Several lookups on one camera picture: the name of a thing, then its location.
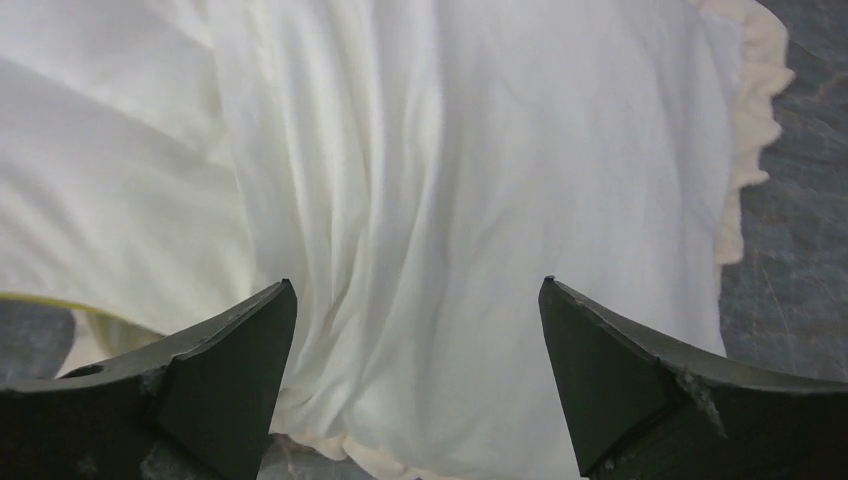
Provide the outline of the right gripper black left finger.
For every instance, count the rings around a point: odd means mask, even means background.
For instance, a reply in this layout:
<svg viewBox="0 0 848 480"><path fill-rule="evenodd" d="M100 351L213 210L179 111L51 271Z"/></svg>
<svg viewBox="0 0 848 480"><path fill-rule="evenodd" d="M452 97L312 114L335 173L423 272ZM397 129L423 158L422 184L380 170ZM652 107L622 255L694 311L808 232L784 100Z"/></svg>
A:
<svg viewBox="0 0 848 480"><path fill-rule="evenodd" d="M1 391L5 479L253 479L297 317L280 281L62 377Z"/></svg>

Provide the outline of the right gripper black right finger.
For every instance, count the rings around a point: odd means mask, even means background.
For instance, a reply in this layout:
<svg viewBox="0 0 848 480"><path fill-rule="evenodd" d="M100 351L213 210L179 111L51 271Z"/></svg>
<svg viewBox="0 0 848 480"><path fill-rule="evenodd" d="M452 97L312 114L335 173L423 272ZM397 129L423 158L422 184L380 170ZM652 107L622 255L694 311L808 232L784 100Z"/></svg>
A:
<svg viewBox="0 0 848 480"><path fill-rule="evenodd" d="M733 361L553 278L539 309L585 479L843 479L847 386Z"/></svg>

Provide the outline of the grey cream ruffled pillowcase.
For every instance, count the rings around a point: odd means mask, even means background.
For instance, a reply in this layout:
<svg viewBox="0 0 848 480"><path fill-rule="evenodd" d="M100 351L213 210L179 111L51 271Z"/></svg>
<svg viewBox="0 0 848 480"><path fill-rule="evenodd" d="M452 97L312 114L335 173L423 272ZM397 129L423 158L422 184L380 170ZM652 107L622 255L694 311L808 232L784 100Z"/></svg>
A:
<svg viewBox="0 0 848 480"><path fill-rule="evenodd" d="M540 285L723 354L787 46L755 1L5 1L1 292L100 359L287 278L274 432L574 479Z"/></svg>

